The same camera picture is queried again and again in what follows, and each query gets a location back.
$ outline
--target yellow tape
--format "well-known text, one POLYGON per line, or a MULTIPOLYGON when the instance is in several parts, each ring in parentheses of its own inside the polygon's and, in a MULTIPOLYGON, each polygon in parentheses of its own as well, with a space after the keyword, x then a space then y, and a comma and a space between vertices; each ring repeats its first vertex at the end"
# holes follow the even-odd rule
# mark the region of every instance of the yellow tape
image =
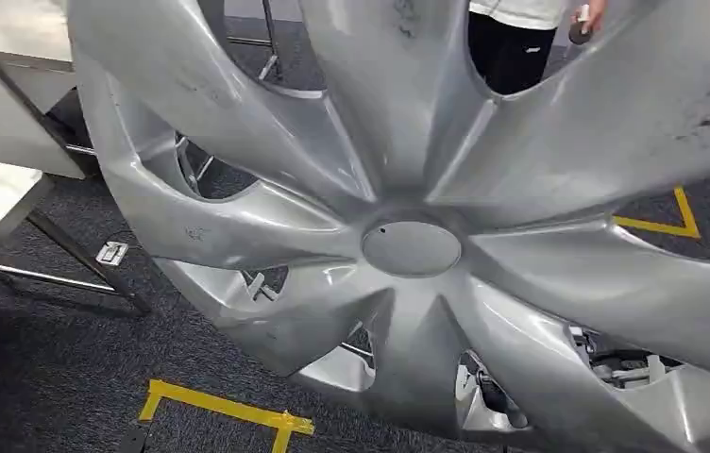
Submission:
POLYGON ((272 453, 284 453, 288 449, 288 441, 291 439, 290 429, 278 429, 278 435, 272 444, 272 453))
POLYGON ((288 441, 291 439, 291 433, 294 431, 313 435, 313 421, 307 418, 293 416, 288 413, 288 411, 279 413, 253 408, 246 404, 236 403, 235 401, 230 401, 211 394, 203 394, 196 390, 186 389, 156 379, 149 381, 149 397, 146 399, 146 403, 138 419, 143 422, 152 420, 162 398, 173 399, 208 411, 223 413, 224 415, 229 415, 250 423, 276 428, 278 434, 272 446, 272 453, 285 452, 288 447, 288 441))
POLYGON ((687 238, 700 238, 700 230, 697 228, 697 222, 694 219, 694 213, 691 207, 688 206, 688 199, 685 196, 685 191, 682 187, 675 188, 675 198, 678 202, 681 216, 683 217, 684 225, 675 226, 667 224, 659 224, 656 222, 648 222, 646 220, 630 219, 627 217, 614 217, 617 225, 621 227, 630 227, 654 231, 656 233, 671 234, 672 236, 683 236, 687 238))
POLYGON ((155 411, 158 409, 158 404, 161 402, 161 396, 159 394, 149 394, 146 399, 146 404, 144 408, 141 409, 141 414, 139 414, 138 419, 142 422, 148 422, 152 420, 155 416, 155 411))

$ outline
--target floor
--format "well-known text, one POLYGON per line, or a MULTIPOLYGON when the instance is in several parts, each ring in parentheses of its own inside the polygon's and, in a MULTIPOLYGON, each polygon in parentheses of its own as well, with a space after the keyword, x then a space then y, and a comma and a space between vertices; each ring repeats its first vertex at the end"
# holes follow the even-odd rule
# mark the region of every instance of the floor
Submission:
MULTIPOLYGON (((262 33, 262 23, 237 19, 230 31, 262 33)), ((279 23, 286 84, 323 84, 303 30, 279 23)), ((239 48, 243 65, 257 68, 261 49, 239 48)), ((246 175, 215 163, 204 190, 236 191, 246 175)), ((41 209, 91 250, 108 238, 135 244, 101 177, 55 178, 41 209)), ((702 239, 637 232, 646 240, 710 259, 710 181, 686 188, 702 239)), ((679 224, 670 194, 633 203, 624 215, 679 224)), ((30 225, 15 231, 0 263, 87 277, 30 225)), ((0 452, 112 452, 137 417, 151 378, 256 407, 312 418, 316 433, 295 435, 293 452, 492 452, 498 446, 445 441, 370 420, 263 369, 213 329, 134 246, 119 272, 155 308, 138 318, 123 300, 38 283, 0 285, 0 452)), ((152 424, 150 452, 270 451, 274 432, 223 415, 164 401, 152 424)))

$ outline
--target silver hubcap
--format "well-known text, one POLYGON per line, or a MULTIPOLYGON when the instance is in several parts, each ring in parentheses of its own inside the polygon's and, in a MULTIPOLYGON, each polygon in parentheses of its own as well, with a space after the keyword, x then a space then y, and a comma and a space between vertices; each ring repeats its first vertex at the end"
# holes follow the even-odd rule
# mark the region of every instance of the silver hubcap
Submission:
POLYGON ((69 2, 105 179, 163 272, 271 369, 403 426, 710 452, 710 263, 610 220, 710 176, 710 2, 638 2, 509 98, 475 75, 465 0, 301 4, 323 92, 250 78, 195 0, 69 2), (175 129, 260 181, 202 198, 175 129), (397 200, 423 217, 385 217, 397 200), (275 300, 238 272, 277 266, 290 273, 275 300), (571 326, 690 365, 651 361, 649 384, 621 391, 571 326), (358 327, 371 359, 340 346, 358 327), (513 405, 456 392, 465 351, 513 405))

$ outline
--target wheel cover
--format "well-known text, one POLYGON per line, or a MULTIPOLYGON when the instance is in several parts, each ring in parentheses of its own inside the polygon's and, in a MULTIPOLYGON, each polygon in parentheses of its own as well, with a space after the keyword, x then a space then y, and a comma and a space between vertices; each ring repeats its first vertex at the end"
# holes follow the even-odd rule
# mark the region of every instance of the wheel cover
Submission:
POLYGON ((710 176, 710 2, 647 0, 510 97, 477 78, 467 1, 301 0, 323 92, 253 80, 195 0, 73 1, 105 179, 163 272, 247 353, 394 423, 590 451, 710 451, 710 263, 611 222, 710 176), (194 193, 175 129, 260 180, 194 193), (238 272, 288 266, 275 301, 238 272), (617 390, 570 325, 684 365, 617 390), (338 345, 370 334, 374 368, 338 345), (473 351, 530 420, 455 392, 473 351))

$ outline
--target hand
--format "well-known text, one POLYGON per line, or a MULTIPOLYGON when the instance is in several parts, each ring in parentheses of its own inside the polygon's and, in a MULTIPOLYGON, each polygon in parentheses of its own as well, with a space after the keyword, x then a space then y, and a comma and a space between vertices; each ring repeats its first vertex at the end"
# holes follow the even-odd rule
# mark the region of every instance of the hand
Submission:
MULTIPOLYGON (((608 0, 588 0, 588 20, 583 24, 583 34, 598 32, 602 29, 602 16, 605 14, 607 6, 608 0)), ((581 9, 575 9, 572 14, 572 24, 580 20, 581 9)))

